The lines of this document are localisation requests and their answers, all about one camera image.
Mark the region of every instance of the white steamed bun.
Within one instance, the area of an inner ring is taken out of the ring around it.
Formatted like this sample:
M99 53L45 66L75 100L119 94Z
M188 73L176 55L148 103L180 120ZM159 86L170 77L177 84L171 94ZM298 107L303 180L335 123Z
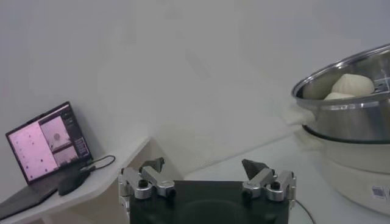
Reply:
M353 96L367 96L374 92L371 79L354 74L344 74L333 85L332 93L350 94Z
M355 97L355 96L351 94L344 94L344 93L330 93L325 97L324 100L335 100L335 99L344 99L344 98L351 98L351 97Z

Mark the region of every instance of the white countertop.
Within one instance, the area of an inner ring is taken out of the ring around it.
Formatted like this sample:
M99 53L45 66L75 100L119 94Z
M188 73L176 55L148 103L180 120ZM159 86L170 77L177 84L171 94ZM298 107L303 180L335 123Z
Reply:
M294 136L262 146L214 166L190 173L186 180L247 180L242 159L266 163L277 172L291 170L297 177L297 199L313 214L318 224L390 223L390 216L364 208L337 193L321 174L321 152L302 149ZM290 223L311 223L303 209L296 205Z
M104 169L91 173L84 184L74 192L62 197L55 193L42 204L2 220L0 223L29 223L99 196L116 180L120 169L126 167L148 142L149 137L145 136L133 141L127 147L112 151L111 155L116 157L116 161Z

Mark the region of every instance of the black computer mouse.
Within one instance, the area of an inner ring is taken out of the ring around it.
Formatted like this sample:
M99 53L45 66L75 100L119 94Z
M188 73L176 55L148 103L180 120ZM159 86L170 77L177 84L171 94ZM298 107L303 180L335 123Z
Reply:
M90 175L90 170L77 171L72 173L58 184L58 194L61 196L76 190Z

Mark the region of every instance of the laptop screen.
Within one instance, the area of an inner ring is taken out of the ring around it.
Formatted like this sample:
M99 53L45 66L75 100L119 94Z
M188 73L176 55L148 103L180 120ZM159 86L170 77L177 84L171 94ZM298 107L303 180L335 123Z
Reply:
M68 102L6 135L28 183L91 157Z

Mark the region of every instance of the pot rim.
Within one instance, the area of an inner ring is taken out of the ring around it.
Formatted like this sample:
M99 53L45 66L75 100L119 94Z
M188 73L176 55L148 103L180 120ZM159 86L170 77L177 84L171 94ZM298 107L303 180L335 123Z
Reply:
M332 106L332 105L341 106L341 105L344 105L344 106L348 106L348 107L352 107L352 108L356 108L356 106L362 108L362 107L365 107L364 103L389 100L390 99L390 91L375 93L375 94L371 94L370 96L354 97L351 99L314 100L314 99L303 99L301 97L297 97L297 93L302 87L304 87L307 83L310 83L313 80L317 79L318 77L322 76L324 73L328 72L329 70L331 70L333 68L344 68L352 63L364 60L368 57L371 57L373 55L377 55L379 53L383 53L386 51L390 52L390 44L382 45L380 47L376 47L376 48L370 49L368 51L363 51L363 52L357 53L355 55L349 56L347 58L344 58L340 61L337 61L336 63L330 64L330 65L312 73L308 77L306 77L306 78L302 79L300 82L298 82L294 86L294 88L292 89L291 95L300 104L302 103L305 105L312 105L312 106Z

